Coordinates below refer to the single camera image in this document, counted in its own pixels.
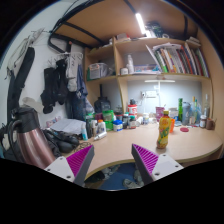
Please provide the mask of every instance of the pink and gray object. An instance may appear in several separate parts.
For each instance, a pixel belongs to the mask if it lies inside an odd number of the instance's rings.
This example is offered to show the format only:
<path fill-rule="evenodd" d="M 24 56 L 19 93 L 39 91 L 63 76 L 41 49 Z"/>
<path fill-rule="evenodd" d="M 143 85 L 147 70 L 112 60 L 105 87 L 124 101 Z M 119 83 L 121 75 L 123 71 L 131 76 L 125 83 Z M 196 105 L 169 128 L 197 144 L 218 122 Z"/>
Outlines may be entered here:
<path fill-rule="evenodd" d="M 82 186 L 94 156 L 94 146 L 88 146 L 67 157 L 67 162 L 75 176 L 74 183 Z"/>
<path fill-rule="evenodd" d="M 132 155 L 141 173 L 144 184 L 152 183 L 153 179 L 151 175 L 159 159 L 159 155 L 136 144 L 132 144 Z"/>
<path fill-rule="evenodd" d="M 17 141 L 25 162 L 45 169 L 55 157 L 39 127 L 33 108 L 19 107 L 12 111 L 13 121 L 8 127 L 9 144 L 18 162 L 22 162 L 14 149 L 13 131 L 17 131 Z"/>

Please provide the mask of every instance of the wooden desk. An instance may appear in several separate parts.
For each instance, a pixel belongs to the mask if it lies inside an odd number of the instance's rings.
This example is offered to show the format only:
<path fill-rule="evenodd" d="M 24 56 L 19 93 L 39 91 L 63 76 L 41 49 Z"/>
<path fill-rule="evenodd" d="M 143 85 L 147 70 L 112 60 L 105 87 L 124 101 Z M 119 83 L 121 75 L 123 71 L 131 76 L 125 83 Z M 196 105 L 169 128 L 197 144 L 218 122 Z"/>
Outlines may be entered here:
<path fill-rule="evenodd" d="M 213 130 L 189 128 L 189 132 L 181 132 L 174 127 L 169 133 L 166 149 L 157 149 L 159 135 L 158 124 L 141 125 L 136 129 L 124 129 L 120 132 L 109 131 L 101 140 L 88 141 L 94 145 L 95 156 L 90 164 L 86 179 L 92 174 L 116 164 L 134 162 L 131 154 L 132 143 L 145 147 L 158 154 L 167 152 L 178 163 L 190 162 L 208 157 L 222 146 L 222 141 Z"/>

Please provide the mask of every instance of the book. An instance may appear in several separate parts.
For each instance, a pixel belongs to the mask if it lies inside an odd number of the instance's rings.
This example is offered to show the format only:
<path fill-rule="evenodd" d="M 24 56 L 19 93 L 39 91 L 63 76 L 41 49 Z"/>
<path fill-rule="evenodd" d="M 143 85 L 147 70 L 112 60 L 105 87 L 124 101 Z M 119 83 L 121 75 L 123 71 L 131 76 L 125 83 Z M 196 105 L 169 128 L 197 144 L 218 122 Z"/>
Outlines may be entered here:
<path fill-rule="evenodd" d="M 163 60 L 163 58 L 162 58 L 160 52 L 159 52 L 158 50 L 157 50 L 156 52 L 157 52 L 157 54 L 158 54 L 158 57 L 160 58 L 160 61 L 161 61 L 161 63 L 162 63 L 162 68 L 164 69 L 164 72 L 165 72 L 165 73 L 168 73 L 166 64 L 165 64 L 165 62 L 164 62 L 164 60 Z"/>
<path fill-rule="evenodd" d="M 159 49 L 159 52 L 160 52 L 161 56 L 163 57 L 163 60 L 164 60 L 164 62 L 165 62 L 165 64 L 166 64 L 167 71 L 168 71 L 169 73 L 171 73 L 171 68 L 170 68 L 169 62 L 167 61 L 167 58 L 166 58 L 166 55 L 165 55 L 163 49 L 162 49 L 162 48 Z"/>
<path fill-rule="evenodd" d="M 197 42 L 197 43 L 200 44 L 200 41 L 197 38 L 195 38 L 195 37 L 190 37 L 189 40 L 192 40 L 192 41 Z"/>
<path fill-rule="evenodd" d="M 188 55 L 189 55 L 191 63 L 192 63 L 193 72 L 194 72 L 195 75 L 198 75 L 196 65 L 195 65 L 195 60 L 194 60 L 194 58 L 192 56 L 192 53 L 191 53 L 191 50 L 190 50 L 190 48 L 189 48 L 189 46 L 186 42 L 185 42 L 185 47 L 186 47 L 186 50 L 188 52 Z"/>
<path fill-rule="evenodd" d="M 161 59 L 160 59 L 160 57 L 159 57 L 159 55 L 158 55 L 158 52 L 154 52 L 154 54 L 155 54 L 155 57 L 156 57 L 157 61 L 158 61 L 159 64 L 160 64 L 160 67 L 162 68 L 163 72 L 165 72 L 165 70 L 164 70 L 164 68 L 163 68 L 163 66 L 162 66 Z"/>
<path fill-rule="evenodd" d="M 200 75 L 200 76 L 202 76 L 201 70 L 200 70 L 200 67 L 199 67 L 199 64 L 198 64 L 199 61 L 196 58 L 196 55 L 195 55 L 195 53 L 194 53 L 194 51 L 192 49 L 191 49 L 191 54 L 193 55 L 193 58 L 194 58 L 194 61 L 195 61 L 195 64 L 196 64 L 197 74 Z"/>
<path fill-rule="evenodd" d="M 147 45 L 145 45 L 145 46 L 146 46 L 147 50 L 149 51 L 150 55 L 152 56 L 152 58 L 154 59 L 154 61 L 156 62 L 157 66 L 159 68 L 159 71 L 162 72 L 163 70 L 162 70 L 157 58 L 155 57 L 153 51 Z"/>
<path fill-rule="evenodd" d="M 199 62 L 200 62 L 200 64 L 201 64 L 201 68 L 202 68 L 202 71 L 203 71 L 203 76 L 207 77 L 207 73 L 206 73 L 205 65 L 204 65 L 204 63 L 203 63 L 203 61 L 202 61 L 202 57 L 201 57 L 201 55 L 200 55 L 200 53 L 199 53 L 199 48 L 197 48 L 197 49 L 195 50 L 195 54 L 198 56 Z"/>
<path fill-rule="evenodd" d="M 203 74 L 203 70 L 202 70 L 202 66 L 201 66 L 201 63 L 200 63 L 200 61 L 199 61 L 199 58 L 198 58 L 198 56 L 195 54 L 195 57 L 196 57 L 196 60 L 198 61 L 198 65 L 199 65 L 199 69 L 200 69 L 200 71 L 201 71 L 201 76 L 204 76 L 204 74 Z"/>
<path fill-rule="evenodd" d="M 195 70 L 194 70 L 194 66 L 193 66 L 193 62 L 192 62 L 193 58 L 191 59 L 191 57 L 190 57 L 190 55 L 189 55 L 188 50 L 187 50 L 186 47 L 184 47 L 184 51 L 185 51 L 185 53 L 187 55 L 188 61 L 190 62 L 190 68 L 192 70 L 192 73 L 191 74 L 195 74 Z"/>
<path fill-rule="evenodd" d="M 168 53 L 168 55 L 169 55 L 169 57 L 170 57 L 170 60 L 171 60 L 171 62 L 172 62 L 173 69 L 174 69 L 175 73 L 180 73 L 180 72 L 179 72 L 179 69 L 178 69 L 178 66 L 177 66 L 177 63 L 176 63 L 174 57 L 172 57 L 172 55 L 171 55 L 169 49 L 166 48 L 166 50 L 167 50 L 167 53 Z"/>
<path fill-rule="evenodd" d="M 199 55 L 200 55 L 200 57 L 201 57 L 202 64 L 203 64 L 203 66 L 204 66 L 204 68 L 205 68 L 206 76 L 207 76 L 207 78 L 210 78 L 210 75 L 209 75 L 209 73 L 208 73 L 208 68 L 207 68 L 207 65 L 206 65 L 206 63 L 205 63 L 205 59 L 204 59 L 204 57 L 203 57 L 203 55 L 202 55 L 202 52 L 200 51 L 199 48 L 198 48 L 197 50 L 198 50 Z"/>
<path fill-rule="evenodd" d="M 173 68 L 173 64 L 172 64 L 172 62 L 171 62 L 171 60 L 170 60 L 170 57 L 169 57 L 169 55 L 168 55 L 168 53 L 167 53 L 167 50 L 166 50 L 166 49 L 163 49 L 163 51 L 164 51 L 165 56 L 166 56 L 166 58 L 167 58 L 167 61 L 168 61 L 168 63 L 169 63 L 171 73 L 175 73 L 174 68 Z"/>
<path fill-rule="evenodd" d="M 177 63 L 177 67 L 178 67 L 178 70 L 179 70 L 178 72 L 179 72 L 179 73 L 184 73 L 184 69 L 183 69 L 183 67 L 182 67 L 180 58 L 179 58 L 179 56 L 178 56 L 178 54 L 177 54 L 177 52 L 176 52 L 176 48 L 172 46 L 172 47 L 167 48 L 167 49 L 169 49 L 169 51 L 170 51 L 172 57 L 174 58 L 174 60 L 175 60 L 176 63 Z"/>
<path fill-rule="evenodd" d="M 191 63 L 190 63 L 190 61 L 188 59 L 188 56 L 186 54 L 186 50 L 185 50 L 185 48 L 183 46 L 181 46 L 181 50 L 182 50 L 183 55 L 184 55 L 184 58 L 185 58 L 185 60 L 187 62 L 187 67 L 188 67 L 188 70 L 189 70 L 189 74 L 193 74 L 193 70 L 192 70 L 192 67 L 191 67 Z"/>
<path fill-rule="evenodd" d="M 201 46 L 201 44 L 199 44 L 199 43 L 197 43 L 197 42 L 195 42 L 195 41 L 192 41 L 192 40 L 186 40 L 186 42 L 191 43 L 191 44 L 194 44 L 194 45 L 196 45 L 197 47 L 200 47 L 200 46 Z"/>
<path fill-rule="evenodd" d="M 188 67 L 187 67 L 187 62 L 186 62 L 186 59 L 184 58 L 184 55 L 183 55 L 183 52 L 181 50 L 177 50 L 180 54 L 180 57 L 181 57 L 181 60 L 182 60 L 182 63 L 184 65 L 184 70 L 185 70 L 185 73 L 190 73 L 189 70 L 188 70 Z"/>
<path fill-rule="evenodd" d="M 177 52 L 177 55 L 178 55 L 178 57 L 179 57 L 179 59 L 180 59 L 181 66 L 182 66 L 182 69 L 183 69 L 183 73 L 186 73 L 186 70 L 185 70 L 185 67 L 184 67 L 184 63 L 183 63 L 182 58 L 181 58 L 181 56 L 180 56 L 180 52 L 179 52 L 178 49 L 176 49 L 176 52 Z"/>

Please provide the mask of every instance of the bookshelf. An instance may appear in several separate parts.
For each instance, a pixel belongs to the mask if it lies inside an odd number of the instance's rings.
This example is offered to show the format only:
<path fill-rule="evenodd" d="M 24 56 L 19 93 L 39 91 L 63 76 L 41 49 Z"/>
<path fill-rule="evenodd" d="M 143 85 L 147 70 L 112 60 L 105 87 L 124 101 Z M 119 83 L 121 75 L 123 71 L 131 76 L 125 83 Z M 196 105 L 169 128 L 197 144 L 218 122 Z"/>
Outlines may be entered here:
<path fill-rule="evenodd" d="M 186 81 L 197 81 L 201 82 L 202 85 L 202 96 L 206 93 L 210 95 L 210 116 L 212 116 L 212 105 L 213 105 L 213 91 L 212 82 L 210 78 L 193 75 L 193 74 L 183 74 L 183 73 L 162 73 L 160 75 L 119 75 L 120 68 L 126 67 L 124 55 L 131 52 L 148 52 L 145 45 L 150 48 L 156 45 L 161 45 L 165 43 L 180 44 L 184 45 L 185 41 L 177 39 L 167 39 L 167 38 L 140 38 L 135 41 L 125 41 L 117 42 L 116 38 L 113 37 L 113 44 L 105 48 L 99 48 L 90 52 L 88 48 L 85 49 L 85 80 L 87 76 L 87 69 L 90 64 L 97 63 L 99 60 L 113 58 L 115 62 L 116 76 L 108 76 L 101 79 L 86 80 L 87 90 L 90 93 L 88 95 L 88 100 L 93 105 L 97 98 L 100 96 L 99 85 L 103 83 L 108 83 L 111 81 L 116 81 L 120 90 L 121 102 L 123 112 L 127 110 L 127 105 L 129 102 L 128 98 L 128 82 L 129 81 L 139 81 L 139 80 L 155 80 L 157 78 L 165 78 L 167 80 L 186 80 Z M 191 49 L 196 49 L 194 45 L 190 45 Z"/>

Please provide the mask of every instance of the pink thermos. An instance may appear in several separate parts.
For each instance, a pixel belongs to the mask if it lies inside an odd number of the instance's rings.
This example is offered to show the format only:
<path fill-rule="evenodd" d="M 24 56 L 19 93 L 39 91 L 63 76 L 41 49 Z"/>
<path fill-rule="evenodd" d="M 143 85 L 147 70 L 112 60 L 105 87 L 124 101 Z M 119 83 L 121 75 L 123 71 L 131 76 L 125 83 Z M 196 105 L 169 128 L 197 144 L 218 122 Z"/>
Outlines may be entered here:
<path fill-rule="evenodd" d="M 39 128 L 33 108 L 19 107 L 12 111 L 13 121 L 8 127 L 9 144 L 20 162 L 13 147 L 13 131 L 17 131 L 17 141 L 25 162 L 29 165 L 45 169 L 55 157 L 48 142 Z"/>

